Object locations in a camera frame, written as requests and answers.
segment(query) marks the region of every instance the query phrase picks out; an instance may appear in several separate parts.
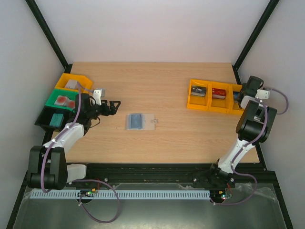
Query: wooden tabletop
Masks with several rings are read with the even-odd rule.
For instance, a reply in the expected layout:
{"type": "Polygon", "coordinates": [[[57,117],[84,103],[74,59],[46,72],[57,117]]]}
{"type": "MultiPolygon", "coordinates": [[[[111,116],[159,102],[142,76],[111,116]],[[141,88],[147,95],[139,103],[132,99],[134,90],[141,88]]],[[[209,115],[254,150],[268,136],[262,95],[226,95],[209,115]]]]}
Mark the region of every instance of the wooden tabletop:
{"type": "MultiPolygon", "coordinates": [[[[236,139],[240,116],[186,108],[190,79],[236,83],[230,63],[75,62],[71,73],[122,104],[72,147],[67,162],[211,163],[236,139]],[[125,130],[130,113],[155,114],[156,129],[125,130]]],[[[256,150],[242,162],[259,162],[256,150]]]]}

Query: white bracket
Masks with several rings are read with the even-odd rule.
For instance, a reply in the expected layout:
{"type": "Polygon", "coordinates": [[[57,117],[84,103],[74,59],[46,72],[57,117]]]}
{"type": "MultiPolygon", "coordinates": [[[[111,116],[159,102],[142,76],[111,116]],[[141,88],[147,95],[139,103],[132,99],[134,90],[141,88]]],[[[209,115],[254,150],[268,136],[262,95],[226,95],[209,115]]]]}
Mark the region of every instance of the white bracket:
{"type": "Polygon", "coordinates": [[[95,102],[97,105],[102,104],[101,98],[105,96],[105,88],[97,88],[93,91],[92,97],[95,99],[95,102]]]}

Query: storage bin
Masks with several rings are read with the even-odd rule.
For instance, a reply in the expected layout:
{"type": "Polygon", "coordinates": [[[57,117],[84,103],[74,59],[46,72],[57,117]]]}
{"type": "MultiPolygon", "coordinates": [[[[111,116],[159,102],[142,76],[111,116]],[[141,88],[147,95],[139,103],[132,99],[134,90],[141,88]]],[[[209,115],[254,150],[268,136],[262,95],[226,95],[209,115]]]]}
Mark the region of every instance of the storage bin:
{"type": "Polygon", "coordinates": [[[231,84],[231,87],[232,87],[233,104],[232,104],[232,108],[230,109],[229,113],[234,114],[234,115],[242,115],[244,112],[244,109],[239,108],[239,105],[234,102],[234,96],[233,96],[233,92],[240,92],[240,90],[242,89],[242,86],[238,85],[238,84],[231,84]]]}
{"type": "Polygon", "coordinates": [[[206,111],[211,102],[209,100],[209,91],[210,91],[209,81],[191,80],[190,85],[189,85],[187,108],[206,111]],[[191,95],[193,85],[200,86],[200,87],[206,87],[205,97],[191,95]]]}
{"type": "Polygon", "coordinates": [[[59,95],[66,96],[66,97],[68,97],[68,99],[75,101],[75,96],[78,95],[78,92],[54,89],[52,94],[49,96],[49,99],[46,102],[46,106],[60,108],[60,109],[67,109],[67,110],[72,111],[73,110],[72,108],[60,106],[60,105],[54,105],[54,103],[59,95]]]}
{"type": "MultiPolygon", "coordinates": [[[[92,87],[92,81],[89,80],[84,75],[73,75],[73,74],[63,73],[61,75],[61,78],[58,80],[57,84],[55,85],[55,88],[67,90],[67,91],[78,92],[78,89],[65,88],[65,86],[69,80],[77,80],[78,82],[80,82],[80,84],[83,87],[85,87],[87,89],[91,89],[91,87],[92,87]]],[[[81,88],[81,93],[89,93],[89,92],[81,88]]]]}
{"type": "Polygon", "coordinates": [[[208,107],[208,111],[216,111],[221,113],[229,113],[230,109],[233,106],[233,92],[231,91],[232,87],[229,83],[219,83],[210,81],[210,91],[209,99],[211,99],[211,105],[208,107]],[[212,89],[224,89],[226,92],[226,97],[224,99],[215,99],[212,98],[212,89]]]}

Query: purple cable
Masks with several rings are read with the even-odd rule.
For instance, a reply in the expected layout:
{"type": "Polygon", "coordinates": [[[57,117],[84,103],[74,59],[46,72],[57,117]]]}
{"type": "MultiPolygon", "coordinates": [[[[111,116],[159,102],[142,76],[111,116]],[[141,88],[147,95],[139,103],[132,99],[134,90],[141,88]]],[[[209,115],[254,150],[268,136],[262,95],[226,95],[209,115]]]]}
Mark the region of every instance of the purple cable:
{"type": "Polygon", "coordinates": [[[82,204],[82,202],[81,202],[81,198],[82,198],[84,195],[81,195],[81,196],[80,196],[80,201],[79,201],[80,206],[82,207],[82,209],[84,209],[84,211],[87,213],[87,215],[88,215],[91,219],[93,219],[94,221],[96,221],[96,222],[98,222],[98,223],[111,223],[111,222],[114,222],[114,221],[119,217],[119,214],[120,214],[120,211],[121,211],[121,203],[120,203],[119,196],[118,196],[117,192],[114,190],[113,187],[111,187],[109,184],[107,184],[107,183],[105,183],[105,182],[103,182],[103,181],[100,181],[100,180],[93,180],[93,179],[89,179],[89,180],[74,180],[73,182],[97,182],[97,183],[101,183],[101,184],[106,185],[107,187],[109,187],[109,188],[114,192],[114,194],[115,194],[115,196],[116,196],[116,198],[117,198],[117,200],[118,200],[118,204],[119,204],[119,205],[118,205],[118,210],[117,210],[115,216],[114,216],[112,219],[110,219],[109,221],[102,221],[102,220],[99,220],[99,219],[93,217],[93,216],[87,211],[87,209],[85,208],[85,206],[84,206],[84,205],[82,204]]]}
{"type": "MultiPolygon", "coordinates": [[[[74,124],[76,123],[76,120],[78,118],[78,116],[80,115],[80,111],[81,111],[81,84],[79,82],[77,82],[77,85],[78,85],[78,101],[79,101],[79,106],[78,106],[78,109],[77,109],[77,113],[76,113],[76,116],[72,122],[72,124],[69,126],[69,128],[73,127],[74,124]]],[[[66,131],[68,130],[68,128],[64,128],[64,130],[62,130],[56,137],[55,137],[55,141],[57,141],[66,131]]],[[[44,155],[44,158],[43,158],[43,161],[42,161],[42,166],[41,166],[41,177],[40,177],[40,186],[41,186],[41,189],[44,193],[48,193],[51,191],[51,189],[49,190],[46,190],[45,187],[44,187],[44,170],[45,170],[45,167],[46,167],[46,163],[47,163],[47,158],[48,158],[48,155],[49,155],[49,152],[52,148],[52,146],[55,144],[55,142],[52,142],[49,147],[47,148],[46,150],[46,153],[44,155]]]]}
{"type": "MultiPolygon", "coordinates": [[[[268,115],[267,115],[267,114],[268,114],[268,110],[267,110],[267,106],[266,106],[264,103],[262,103],[262,105],[264,106],[264,111],[265,111],[265,114],[264,114],[265,120],[264,120],[263,128],[262,128],[261,132],[259,133],[259,135],[258,135],[254,140],[252,140],[251,142],[248,142],[247,144],[245,144],[244,147],[247,147],[248,145],[255,143],[255,142],[263,135],[263,133],[264,133],[264,131],[265,131],[265,129],[266,129],[267,120],[268,120],[268,115]]],[[[237,154],[233,157],[233,159],[232,159],[232,164],[234,164],[234,161],[235,161],[236,158],[241,154],[241,152],[242,152],[243,150],[244,150],[244,149],[243,149],[243,147],[242,147],[242,148],[237,152],[237,154]]],[[[237,203],[215,203],[215,202],[211,199],[211,202],[212,202],[214,205],[232,206],[232,205],[239,205],[239,204],[242,204],[242,203],[246,202],[248,199],[250,199],[250,198],[254,195],[255,191],[257,190],[257,180],[256,180],[256,178],[255,178],[253,175],[247,174],[247,173],[238,173],[238,172],[235,171],[233,165],[231,165],[231,169],[232,169],[232,171],[233,171],[235,174],[237,174],[237,175],[245,176],[245,177],[251,177],[251,178],[254,180],[253,192],[252,192],[246,199],[243,199],[243,200],[241,200],[241,201],[239,201],[239,202],[237,202],[237,203]]]]}
{"type": "Polygon", "coordinates": [[[277,113],[277,115],[282,115],[282,114],[286,113],[286,111],[288,110],[288,107],[289,107],[288,97],[287,97],[283,92],[281,92],[281,91],[279,91],[279,90],[277,90],[277,89],[275,89],[275,88],[272,88],[272,87],[264,87],[264,89],[266,89],[266,90],[268,90],[268,91],[275,91],[275,92],[281,94],[281,95],[285,98],[285,100],[286,100],[286,108],[285,108],[285,110],[284,110],[283,112],[277,113]]]}

